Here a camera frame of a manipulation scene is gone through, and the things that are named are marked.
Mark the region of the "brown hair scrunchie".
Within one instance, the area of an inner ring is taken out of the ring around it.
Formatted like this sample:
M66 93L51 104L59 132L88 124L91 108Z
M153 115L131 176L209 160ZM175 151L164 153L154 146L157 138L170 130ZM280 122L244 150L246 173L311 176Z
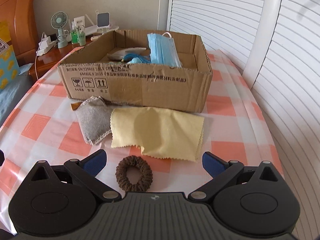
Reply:
M153 182L153 173L142 157L130 155L116 167L116 180L125 192L146 192Z

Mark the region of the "yellow cleaning cloth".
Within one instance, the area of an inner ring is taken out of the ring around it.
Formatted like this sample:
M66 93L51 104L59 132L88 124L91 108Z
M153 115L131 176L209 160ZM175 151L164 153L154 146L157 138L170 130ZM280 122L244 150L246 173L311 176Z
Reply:
M137 146L157 159L196 161L204 117L156 107L116 108L110 118L112 148Z

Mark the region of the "grey fabric sachet pouch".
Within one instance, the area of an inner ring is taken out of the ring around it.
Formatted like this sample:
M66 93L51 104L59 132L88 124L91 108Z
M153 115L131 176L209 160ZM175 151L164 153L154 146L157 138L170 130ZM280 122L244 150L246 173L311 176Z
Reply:
M123 49L116 49L110 53L107 53L107 57L110 60L121 61L127 54L138 54L140 55L144 52L146 48L144 47L133 47L133 48L123 48Z

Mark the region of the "blue tassel sachet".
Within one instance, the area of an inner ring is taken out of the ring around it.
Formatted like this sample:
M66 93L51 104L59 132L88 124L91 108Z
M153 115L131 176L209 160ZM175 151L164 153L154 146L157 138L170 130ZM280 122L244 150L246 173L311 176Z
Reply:
M130 61L132 58L137 57L139 58L143 63L150 64L151 60L147 56L142 56L136 53L128 53L123 57L123 61Z

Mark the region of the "blue surgical face mask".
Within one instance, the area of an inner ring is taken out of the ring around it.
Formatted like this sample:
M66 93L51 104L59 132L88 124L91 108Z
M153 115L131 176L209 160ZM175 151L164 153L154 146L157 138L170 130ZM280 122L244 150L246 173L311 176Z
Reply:
M165 32L162 35L149 33L147 38L151 63L162 64L169 67L182 67L174 39L169 32Z

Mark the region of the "blue white plush toy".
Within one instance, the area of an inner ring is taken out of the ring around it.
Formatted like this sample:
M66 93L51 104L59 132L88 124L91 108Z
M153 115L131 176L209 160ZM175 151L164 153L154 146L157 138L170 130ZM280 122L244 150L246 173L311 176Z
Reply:
M136 64L136 63L143 63L139 58L134 57L130 61L114 61L110 62L110 64Z

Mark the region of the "blue bed sheet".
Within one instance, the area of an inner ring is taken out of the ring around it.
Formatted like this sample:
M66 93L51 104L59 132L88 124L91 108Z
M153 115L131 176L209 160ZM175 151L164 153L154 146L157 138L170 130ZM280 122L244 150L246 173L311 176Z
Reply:
M21 67L21 73L14 81L7 85L1 92L0 96L0 125L2 126L13 111L15 106L24 97L26 92L34 84L32 77L29 75L29 70L32 63L25 64Z

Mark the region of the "brown cardboard box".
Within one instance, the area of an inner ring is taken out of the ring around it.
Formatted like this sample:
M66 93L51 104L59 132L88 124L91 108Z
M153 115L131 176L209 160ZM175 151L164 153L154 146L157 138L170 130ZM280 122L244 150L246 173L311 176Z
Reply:
M200 113L213 77L210 59L198 35L172 32L181 68L163 64L116 62L121 49L145 48L149 30L114 30L69 54L57 65L70 99L101 97L119 105L169 108Z

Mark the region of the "green bottle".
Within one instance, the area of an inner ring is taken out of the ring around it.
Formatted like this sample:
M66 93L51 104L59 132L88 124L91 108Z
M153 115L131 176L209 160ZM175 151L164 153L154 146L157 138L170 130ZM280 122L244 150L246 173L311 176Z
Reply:
M78 34L77 34L77 30L73 29L71 32L71 43L72 44L77 44L78 43Z

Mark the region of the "pale green tube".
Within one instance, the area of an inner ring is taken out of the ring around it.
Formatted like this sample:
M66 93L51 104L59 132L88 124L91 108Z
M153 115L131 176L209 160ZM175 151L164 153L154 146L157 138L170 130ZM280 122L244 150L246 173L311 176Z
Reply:
M85 46L86 45L86 35L84 32L77 33L78 36L78 44L80 46Z

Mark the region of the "white remote control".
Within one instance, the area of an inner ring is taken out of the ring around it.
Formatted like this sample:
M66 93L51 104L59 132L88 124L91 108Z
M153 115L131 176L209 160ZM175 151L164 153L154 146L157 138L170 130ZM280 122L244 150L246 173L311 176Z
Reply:
M92 36L92 37L91 37L91 41L95 41L95 40L97 40L97 39L100 38L100 37L101 37L101 35Z

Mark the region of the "white router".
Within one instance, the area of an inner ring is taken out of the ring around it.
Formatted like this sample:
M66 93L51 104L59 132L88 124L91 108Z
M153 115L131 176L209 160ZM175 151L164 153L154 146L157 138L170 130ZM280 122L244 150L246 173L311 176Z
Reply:
M109 31L114 31L119 29L119 26L111 24L109 12L96 11L95 14L96 14L96 24L94 24L92 19L87 14L85 14L85 19L88 20L89 23L91 24L90 26L85 27L86 36L93 35L93 34L102 35Z

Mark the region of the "mint green desk fan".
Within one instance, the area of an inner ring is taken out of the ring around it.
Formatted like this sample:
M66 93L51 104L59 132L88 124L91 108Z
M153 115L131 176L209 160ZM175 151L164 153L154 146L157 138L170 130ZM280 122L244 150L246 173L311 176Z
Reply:
M63 11L58 11L52 16L50 22L52 28L58 31L57 47L59 49L66 47L68 44L68 31L65 30L65 26L68 22L68 15Z

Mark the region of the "white cosmetic tube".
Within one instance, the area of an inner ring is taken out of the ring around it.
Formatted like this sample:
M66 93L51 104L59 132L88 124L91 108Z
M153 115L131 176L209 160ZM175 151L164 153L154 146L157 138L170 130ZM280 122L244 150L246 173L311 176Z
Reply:
M74 24L76 27L85 27L85 16L75 17Z

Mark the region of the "orange wooden headboard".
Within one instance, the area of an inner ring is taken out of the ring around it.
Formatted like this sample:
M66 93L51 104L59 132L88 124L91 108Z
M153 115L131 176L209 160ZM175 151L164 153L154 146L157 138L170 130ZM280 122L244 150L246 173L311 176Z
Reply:
M39 42L33 1L1 0L1 21L8 23L12 46L20 66L35 60Z

